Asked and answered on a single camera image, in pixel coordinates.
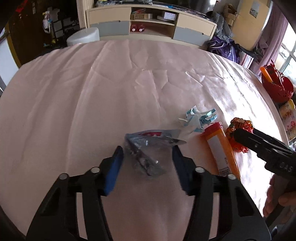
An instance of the pink curtain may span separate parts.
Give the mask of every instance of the pink curtain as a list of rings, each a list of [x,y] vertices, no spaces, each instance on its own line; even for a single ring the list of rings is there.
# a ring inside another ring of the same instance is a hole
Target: pink curtain
[[[269,64],[271,59],[274,62],[276,61],[287,27],[288,20],[274,3],[270,18],[263,30],[262,36],[259,39],[260,47],[267,47],[265,49],[265,55],[259,64],[253,61],[250,67],[250,70],[254,74],[260,75],[260,67],[265,64]]]

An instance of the gray drawer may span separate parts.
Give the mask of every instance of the gray drawer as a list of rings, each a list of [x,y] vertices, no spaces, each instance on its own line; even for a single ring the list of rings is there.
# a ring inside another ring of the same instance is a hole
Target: gray drawer
[[[129,21],[94,23],[91,27],[97,27],[99,29],[100,37],[129,34]]]
[[[203,46],[210,37],[192,29],[176,27],[173,39]]]

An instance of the finger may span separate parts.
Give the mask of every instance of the finger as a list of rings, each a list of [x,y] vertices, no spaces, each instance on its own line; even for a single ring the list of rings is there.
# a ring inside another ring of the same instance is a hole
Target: finger
[[[266,199],[265,204],[264,204],[264,208],[266,208],[266,205],[267,205],[268,203],[269,203],[269,202],[268,202],[267,199]]]
[[[267,189],[267,202],[271,202],[272,199],[273,199],[273,193],[274,193],[274,186],[270,186],[268,189]]]
[[[268,214],[272,213],[274,208],[275,208],[275,205],[272,202],[269,202],[265,205],[265,209]]]
[[[270,181],[269,181],[269,184],[272,185],[272,186],[274,185],[274,179],[275,179],[275,176],[276,176],[276,175],[274,174],[274,175],[271,177]]]
[[[266,211],[265,207],[263,208],[263,216],[268,217],[269,213]]]
[[[284,207],[296,205],[296,191],[281,195],[279,197],[279,204]]]

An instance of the bed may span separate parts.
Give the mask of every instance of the bed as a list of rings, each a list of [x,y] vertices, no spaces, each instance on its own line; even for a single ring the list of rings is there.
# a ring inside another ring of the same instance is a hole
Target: bed
[[[206,51],[124,40],[78,44],[38,57],[20,68],[1,97],[0,205],[26,234],[60,173],[79,175],[98,166],[123,145],[126,133],[181,128],[178,118],[194,105],[199,111],[215,108],[224,129],[240,117],[287,143],[256,76]],[[183,155],[217,174],[203,137],[192,133],[185,140]],[[262,212],[272,174],[252,151],[236,159],[242,183]],[[147,179],[124,160],[114,191],[103,199],[114,240],[183,239],[193,197],[181,190],[169,153],[163,165],[166,174]]]

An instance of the wall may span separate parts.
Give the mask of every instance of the wall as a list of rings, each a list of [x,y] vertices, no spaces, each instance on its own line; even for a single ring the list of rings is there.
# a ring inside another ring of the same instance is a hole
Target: wall
[[[0,44],[0,76],[3,82],[8,85],[14,74],[18,71],[18,67],[11,55],[8,42],[5,39]]]

